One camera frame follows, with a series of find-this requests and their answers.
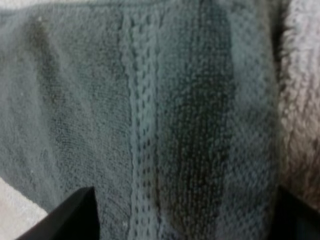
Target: gray towel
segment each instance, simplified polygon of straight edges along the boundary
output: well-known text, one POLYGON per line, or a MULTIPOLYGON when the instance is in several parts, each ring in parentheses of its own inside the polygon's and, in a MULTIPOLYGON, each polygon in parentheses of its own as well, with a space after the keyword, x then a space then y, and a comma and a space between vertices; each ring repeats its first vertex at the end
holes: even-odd
POLYGON ((264 239, 277 101, 263 0, 0 14, 0 176, 47 211, 95 186, 103 240, 264 239))

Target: fluffy white fabric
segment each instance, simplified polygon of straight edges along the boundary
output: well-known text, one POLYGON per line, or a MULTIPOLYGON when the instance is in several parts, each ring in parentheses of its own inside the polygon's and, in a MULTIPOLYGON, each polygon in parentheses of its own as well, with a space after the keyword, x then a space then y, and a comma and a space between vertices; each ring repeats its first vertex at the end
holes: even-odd
POLYGON ((284 19, 279 111, 283 181, 320 209, 320 4, 291 0, 284 19))

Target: white surface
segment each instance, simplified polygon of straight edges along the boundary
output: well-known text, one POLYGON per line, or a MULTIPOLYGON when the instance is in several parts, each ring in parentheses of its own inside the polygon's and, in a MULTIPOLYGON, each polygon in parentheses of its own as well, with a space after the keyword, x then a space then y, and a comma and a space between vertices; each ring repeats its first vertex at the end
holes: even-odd
POLYGON ((13 240, 47 213, 0 178, 0 240, 13 240))

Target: black object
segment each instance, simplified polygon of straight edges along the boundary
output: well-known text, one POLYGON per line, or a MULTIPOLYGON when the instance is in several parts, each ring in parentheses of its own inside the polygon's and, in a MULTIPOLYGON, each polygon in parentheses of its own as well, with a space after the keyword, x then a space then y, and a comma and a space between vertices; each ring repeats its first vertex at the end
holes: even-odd
POLYGON ((93 187, 81 188, 17 240, 99 240, 93 187))
POLYGON ((320 214, 279 188, 268 240, 320 240, 320 214))

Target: towel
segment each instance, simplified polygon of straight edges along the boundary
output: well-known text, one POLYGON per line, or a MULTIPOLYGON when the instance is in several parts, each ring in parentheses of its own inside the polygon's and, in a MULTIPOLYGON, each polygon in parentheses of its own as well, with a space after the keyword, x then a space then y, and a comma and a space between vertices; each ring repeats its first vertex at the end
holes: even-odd
POLYGON ((291 0, 284 14, 279 77, 282 183, 320 211, 320 5, 291 0))
POLYGON ((278 183, 264 0, 0 12, 0 176, 46 211, 94 186, 101 239, 265 239, 278 183))

